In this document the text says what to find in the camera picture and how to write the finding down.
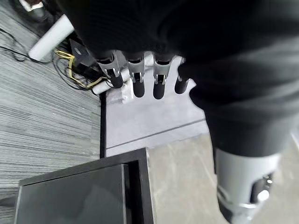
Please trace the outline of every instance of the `concrete floor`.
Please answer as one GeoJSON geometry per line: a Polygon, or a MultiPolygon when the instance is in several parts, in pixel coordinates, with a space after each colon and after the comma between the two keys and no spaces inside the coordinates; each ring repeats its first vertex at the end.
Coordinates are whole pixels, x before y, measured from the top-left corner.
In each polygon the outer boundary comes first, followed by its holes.
{"type": "MultiPolygon", "coordinates": [[[[208,134],[148,150],[156,224],[227,224],[218,209],[208,134]]],[[[299,150],[285,150],[271,197],[252,224],[299,223],[299,150]]]]}
{"type": "MultiPolygon", "coordinates": [[[[27,50],[38,40],[8,0],[0,1],[0,18],[27,50]]],[[[0,46],[11,42],[0,34],[0,46]]],[[[19,63],[0,50],[0,199],[13,196],[21,179],[97,159],[99,140],[98,97],[69,88],[52,64],[19,63]]],[[[0,224],[12,217],[0,207],[0,224]]]]}

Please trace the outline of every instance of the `gray carpet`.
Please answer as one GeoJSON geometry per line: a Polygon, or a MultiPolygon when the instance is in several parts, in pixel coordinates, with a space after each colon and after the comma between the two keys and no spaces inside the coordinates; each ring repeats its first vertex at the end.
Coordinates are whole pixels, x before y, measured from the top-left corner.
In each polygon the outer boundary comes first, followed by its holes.
{"type": "MultiPolygon", "coordinates": [[[[8,0],[0,18],[27,50],[37,41],[8,0]]],[[[11,39],[0,34],[0,45],[11,39]]],[[[52,64],[19,63],[0,50],[0,199],[15,195],[21,179],[97,159],[99,136],[98,97],[68,87],[52,64]]],[[[0,224],[12,221],[13,209],[0,207],[0,224]]]]}

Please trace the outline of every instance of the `robotic hand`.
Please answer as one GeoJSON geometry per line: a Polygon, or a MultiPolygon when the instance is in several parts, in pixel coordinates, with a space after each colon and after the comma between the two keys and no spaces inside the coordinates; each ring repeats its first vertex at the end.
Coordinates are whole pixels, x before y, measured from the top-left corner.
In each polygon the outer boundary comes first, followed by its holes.
{"type": "MultiPolygon", "coordinates": [[[[249,222],[269,198],[273,173],[299,115],[299,3],[293,0],[59,0],[113,85],[112,49],[155,52],[156,98],[171,52],[185,58],[176,92],[191,78],[209,127],[217,198],[225,219],[249,222]]],[[[142,57],[125,55],[134,92],[144,92],[142,57]]]]}

